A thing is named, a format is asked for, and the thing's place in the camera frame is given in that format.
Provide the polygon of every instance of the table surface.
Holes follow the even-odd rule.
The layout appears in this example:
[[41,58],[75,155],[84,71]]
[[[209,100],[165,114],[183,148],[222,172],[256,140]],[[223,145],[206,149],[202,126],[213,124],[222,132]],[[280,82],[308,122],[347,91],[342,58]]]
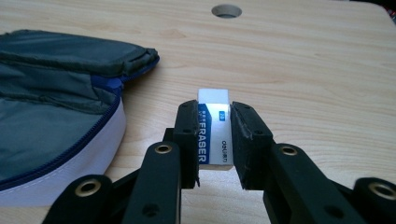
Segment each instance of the table surface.
[[[139,168],[199,88],[228,89],[253,106],[278,143],[301,147],[347,187],[396,183],[396,29],[382,7],[325,0],[0,1],[0,32],[38,29],[155,48],[157,67],[126,84],[127,130],[106,171]],[[182,223],[269,223],[262,192],[241,190],[235,169],[202,171],[183,190]],[[2,207],[0,223],[40,223],[48,207]]]

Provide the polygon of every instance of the wooden table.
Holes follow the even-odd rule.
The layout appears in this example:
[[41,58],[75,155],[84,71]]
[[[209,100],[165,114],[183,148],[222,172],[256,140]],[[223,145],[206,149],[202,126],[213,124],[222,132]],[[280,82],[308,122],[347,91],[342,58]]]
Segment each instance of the wooden table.
[[[125,87],[128,127],[106,174],[140,167],[199,88],[253,106],[279,143],[301,147],[330,179],[396,183],[396,29],[382,7],[324,0],[1,1],[0,32],[39,29],[152,47],[161,61]],[[269,223],[262,192],[235,169],[202,171],[182,192],[182,223]],[[0,223],[40,223],[48,207],[0,208]]]

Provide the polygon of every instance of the fabric pouch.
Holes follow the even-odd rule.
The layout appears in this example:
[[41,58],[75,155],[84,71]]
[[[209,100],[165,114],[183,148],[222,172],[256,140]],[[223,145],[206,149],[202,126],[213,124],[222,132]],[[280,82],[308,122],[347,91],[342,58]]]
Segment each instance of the fabric pouch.
[[78,177],[103,174],[125,132],[122,83],[159,60],[119,41],[0,35],[0,206],[50,205]]

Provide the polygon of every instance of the bolt hole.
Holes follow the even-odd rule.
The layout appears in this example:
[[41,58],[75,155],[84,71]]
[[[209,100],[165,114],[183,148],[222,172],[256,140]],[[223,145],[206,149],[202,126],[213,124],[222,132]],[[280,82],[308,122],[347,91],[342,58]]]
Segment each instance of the bolt hole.
[[97,179],[89,179],[79,184],[75,190],[78,197],[88,197],[96,193],[102,184]]
[[297,150],[292,147],[282,147],[280,149],[283,154],[288,155],[288,156],[295,156],[297,155]]
[[160,154],[168,153],[168,152],[170,152],[171,150],[172,150],[172,147],[167,146],[167,145],[161,145],[161,146],[158,146],[158,147],[155,148],[155,151],[156,151],[157,153],[160,153]]
[[369,185],[369,189],[381,198],[396,201],[396,191],[388,185],[374,182]]
[[212,14],[223,19],[232,19],[239,17],[242,14],[242,9],[234,5],[223,4],[213,7]]
[[324,206],[324,210],[327,212],[327,214],[329,214],[332,217],[336,217],[339,219],[344,217],[344,212],[336,206],[332,206],[332,205]]
[[155,203],[148,203],[143,207],[142,214],[145,217],[155,217],[160,213],[160,207]]

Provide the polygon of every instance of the gray fabric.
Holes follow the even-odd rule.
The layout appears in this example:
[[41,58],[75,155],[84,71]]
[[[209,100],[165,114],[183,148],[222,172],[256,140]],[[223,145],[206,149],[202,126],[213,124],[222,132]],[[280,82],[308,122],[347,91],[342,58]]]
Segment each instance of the gray fabric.
[[155,49],[79,35],[20,30],[0,35],[0,60],[129,76],[158,59]]
[[114,95],[92,87],[91,76],[32,65],[0,64],[0,97],[103,114]]
[[0,180],[45,164],[77,142],[101,115],[0,98]]

